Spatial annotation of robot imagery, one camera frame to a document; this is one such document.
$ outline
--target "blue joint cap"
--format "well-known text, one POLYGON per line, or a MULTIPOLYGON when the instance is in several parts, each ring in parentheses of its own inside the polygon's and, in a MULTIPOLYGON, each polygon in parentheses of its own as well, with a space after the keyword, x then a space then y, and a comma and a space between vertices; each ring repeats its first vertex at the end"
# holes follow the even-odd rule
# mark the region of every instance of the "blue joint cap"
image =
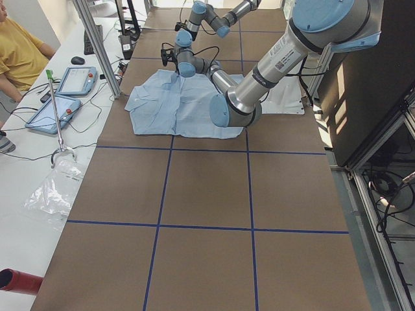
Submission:
POLYGON ((190 32, 181 30, 176 35, 176 44, 180 47, 190 47, 192 45, 193 38, 190 32))
POLYGON ((192 6, 192 11, 196 14, 205 14, 206 13, 206 4, 201 1, 195 1, 192 6))
POLYGON ((337 25, 350 12, 355 0, 301 0, 292 9, 292 21, 308 33, 320 32, 337 25))
POLYGON ((220 128, 227 128, 229 126, 230 111, 223 94, 216 94, 212 97, 209 105, 209 114, 214 125, 220 128))
POLYGON ((179 73, 184 78, 190 78, 196 73, 196 68, 191 63, 182 62, 178 64, 179 73))
POLYGON ((229 34, 230 28, 228 26, 222 26, 220 29, 218 29, 216 31, 216 33, 218 34, 218 36, 220 36, 221 38, 226 37, 227 34, 229 34))

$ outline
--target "shirt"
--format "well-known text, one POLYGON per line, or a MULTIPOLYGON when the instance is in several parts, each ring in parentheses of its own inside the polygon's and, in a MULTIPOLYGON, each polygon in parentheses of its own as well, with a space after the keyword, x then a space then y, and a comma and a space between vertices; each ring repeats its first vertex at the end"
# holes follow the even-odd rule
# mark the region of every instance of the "shirt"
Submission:
POLYGON ((10 18, 0 23, 0 74, 19 91, 30 89, 48 59, 39 51, 42 40, 10 18))

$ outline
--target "keyboard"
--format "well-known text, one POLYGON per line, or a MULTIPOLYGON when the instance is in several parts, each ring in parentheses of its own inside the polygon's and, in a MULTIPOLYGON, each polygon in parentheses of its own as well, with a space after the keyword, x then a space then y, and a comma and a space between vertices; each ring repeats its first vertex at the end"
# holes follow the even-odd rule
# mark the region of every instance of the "keyboard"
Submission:
MULTIPOLYGON (((96 26, 97 26, 97 30, 99 33, 99 38, 101 39, 101 41, 104 41, 104 35, 102 33, 102 25, 96 25, 96 26)), ((90 55, 90 54, 95 54, 95 52, 93 51, 92 43, 89 40, 89 37, 86 34, 86 31, 84 31, 84 55, 90 55)))

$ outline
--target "red cylinder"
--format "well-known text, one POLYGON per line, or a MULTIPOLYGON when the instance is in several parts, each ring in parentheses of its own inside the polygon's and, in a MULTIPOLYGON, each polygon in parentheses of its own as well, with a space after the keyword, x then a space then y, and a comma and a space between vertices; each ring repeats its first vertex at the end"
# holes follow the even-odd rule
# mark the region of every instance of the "red cylinder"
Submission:
POLYGON ((28 295, 37 295, 43 277, 12 269, 0 271, 0 290, 28 295))

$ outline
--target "metal pole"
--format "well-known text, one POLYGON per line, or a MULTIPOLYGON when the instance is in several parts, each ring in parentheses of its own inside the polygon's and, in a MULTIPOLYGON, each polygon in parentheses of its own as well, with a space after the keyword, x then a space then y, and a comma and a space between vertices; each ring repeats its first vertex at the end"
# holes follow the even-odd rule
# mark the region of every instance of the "metal pole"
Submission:
POLYGON ((98 30, 95 26, 95 22, 89 11, 88 5, 86 4, 86 0, 73 0, 73 4, 78 12, 79 18, 82 20, 84 24, 86 34, 91 40, 91 44, 93 46, 93 50, 97 55, 99 65, 101 66, 102 71, 104 72, 105 78, 110 86, 112 94, 114 98, 118 98, 121 94, 121 90, 119 88, 118 82, 115 79, 115 75, 112 71, 110 60, 108 59, 108 55, 105 52, 104 44, 99 39, 98 30))
POLYGON ((144 0, 144 7, 145 7, 145 12, 148 15, 148 13, 150 12, 150 9, 153 7, 153 1, 152 0, 144 0))
POLYGON ((134 4, 132 0, 127 0, 127 3, 128 3, 128 8, 130 9, 132 24, 134 25, 134 30, 136 31, 135 35, 136 35, 136 41, 137 41, 138 37, 140 37, 140 34, 141 34, 140 26, 138 25, 136 11, 134 10, 134 4))
POLYGON ((47 79, 49 81, 49 88, 51 91, 51 100, 52 100, 52 107, 53 107, 53 112, 54 112, 54 119, 56 121, 56 129, 58 130, 59 147, 61 150, 63 150, 65 145, 64 145, 64 138, 62 137, 62 131, 60 130, 60 119, 59 119, 59 114, 58 114, 58 106, 56 105, 56 99, 54 97, 53 77, 52 77, 53 72, 51 70, 46 70, 46 74, 47 74, 47 79))
POLYGON ((56 105, 56 98, 54 96, 54 89, 53 89, 53 72, 49 69, 46 69, 46 75, 47 79, 49 81, 49 88, 51 91, 51 102, 54 112, 54 119, 56 122, 56 129, 58 130, 58 142, 59 142, 59 148, 57 148, 52 156, 51 156, 51 162, 52 162, 52 168, 54 168, 54 165, 56 164, 54 161, 55 155, 59 155, 65 152, 70 152, 72 154, 72 158, 76 161, 77 155, 75 154, 75 151, 71 147, 65 146, 64 144, 64 138, 62 137, 62 132, 60 130, 60 119, 58 114, 58 106, 56 105))

